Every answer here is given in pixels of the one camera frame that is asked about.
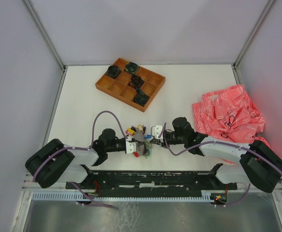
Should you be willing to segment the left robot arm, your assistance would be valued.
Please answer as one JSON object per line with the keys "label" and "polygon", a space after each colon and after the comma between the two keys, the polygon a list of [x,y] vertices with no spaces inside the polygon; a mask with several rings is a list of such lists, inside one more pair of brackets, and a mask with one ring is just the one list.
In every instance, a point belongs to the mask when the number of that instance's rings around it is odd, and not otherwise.
{"label": "left robot arm", "polygon": [[120,139],[113,129],[105,129],[90,148],[68,146],[53,139],[26,161],[25,168],[43,189],[56,182],[74,182],[87,189],[93,184],[90,167],[101,165],[110,152],[125,152],[135,157],[145,154],[149,138],[141,130],[127,130],[126,137]]}

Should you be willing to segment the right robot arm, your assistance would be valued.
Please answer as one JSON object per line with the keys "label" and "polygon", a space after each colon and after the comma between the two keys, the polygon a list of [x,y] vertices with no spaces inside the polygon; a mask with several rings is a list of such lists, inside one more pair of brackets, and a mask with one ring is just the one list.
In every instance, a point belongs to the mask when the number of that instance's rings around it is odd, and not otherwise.
{"label": "right robot arm", "polygon": [[282,181],[282,159],[264,142],[235,143],[219,140],[194,131],[185,117],[172,122],[173,130],[166,125],[151,128],[151,135],[161,147],[169,149],[171,145],[183,145],[184,152],[203,157],[216,157],[229,161],[230,165],[218,164],[214,173],[209,175],[208,183],[213,189],[224,184],[251,184],[257,189],[271,193]]}

